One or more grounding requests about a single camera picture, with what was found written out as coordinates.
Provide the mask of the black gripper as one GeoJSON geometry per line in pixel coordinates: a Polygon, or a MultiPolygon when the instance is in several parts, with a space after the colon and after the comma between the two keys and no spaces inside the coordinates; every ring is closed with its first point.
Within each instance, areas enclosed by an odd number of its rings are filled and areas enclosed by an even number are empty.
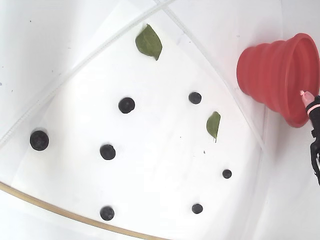
{"type": "Polygon", "coordinates": [[[320,185],[320,96],[313,96],[309,91],[300,91],[306,114],[311,121],[311,134],[316,140],[310,145],[311,165],[320,185]]]}

